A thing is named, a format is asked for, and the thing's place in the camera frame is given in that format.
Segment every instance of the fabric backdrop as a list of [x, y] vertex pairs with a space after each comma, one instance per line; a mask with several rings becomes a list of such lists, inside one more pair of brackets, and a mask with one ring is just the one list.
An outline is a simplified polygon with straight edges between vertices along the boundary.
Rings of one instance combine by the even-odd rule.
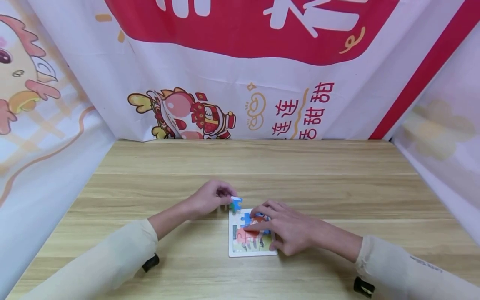
[[0, 299], [115, 141], [27, 1], [0, 0]]
[[30, 2], [115, 135], [147, 141], [383, 138], [476, 1]]
[[479, 45], [477, 24], [406, 116], [394, 143], [480, 245]]

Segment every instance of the left hand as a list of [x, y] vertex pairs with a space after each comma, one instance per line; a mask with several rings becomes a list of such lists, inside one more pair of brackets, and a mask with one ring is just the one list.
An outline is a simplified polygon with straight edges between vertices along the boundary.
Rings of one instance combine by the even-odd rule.
[[182, 202], [192, 214], [192, 219], [204, 216], [221, 205], [230, 205], [237, 191], [224, 181], [210, 180], [202, 185], [192, 196]]

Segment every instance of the red stripe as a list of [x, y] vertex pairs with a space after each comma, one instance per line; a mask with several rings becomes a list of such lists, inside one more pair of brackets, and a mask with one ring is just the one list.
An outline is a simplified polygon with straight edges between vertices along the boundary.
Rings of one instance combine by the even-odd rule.
[[371, 140], [383, 139], [479, 21], [480, 1], [465, 0], [390, 110], [373, 131], [370, 136]]

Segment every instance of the wooden table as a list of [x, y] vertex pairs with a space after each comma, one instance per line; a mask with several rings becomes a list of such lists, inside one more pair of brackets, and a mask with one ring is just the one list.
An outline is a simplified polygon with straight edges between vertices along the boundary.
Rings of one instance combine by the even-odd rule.
[[[397, 149], [382, 141], [118, 141], [15, 286], [17, 299], [131, 220], [184, 199], [213, 176], [244, 208], [267, 198], [360, 235], [374, 234], [480, 285], [480, 251]], [[105, 299], [364, 299], [353, 265], [321, 250], [228, 257], [228, 216], [185, 223], [160, 265]]]

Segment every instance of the sleeve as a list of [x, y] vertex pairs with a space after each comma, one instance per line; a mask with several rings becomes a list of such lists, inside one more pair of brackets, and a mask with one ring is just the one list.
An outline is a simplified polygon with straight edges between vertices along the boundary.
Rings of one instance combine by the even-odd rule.
[[133, 221], [69, 262], [22, 299], [94, 299], [133, 278], [155, 255], [157, 242], [148, 220]]
[[363, 238], [355, 267], [359, 292], [374, 300], [480, 300], [477, 286], [374, 236]]

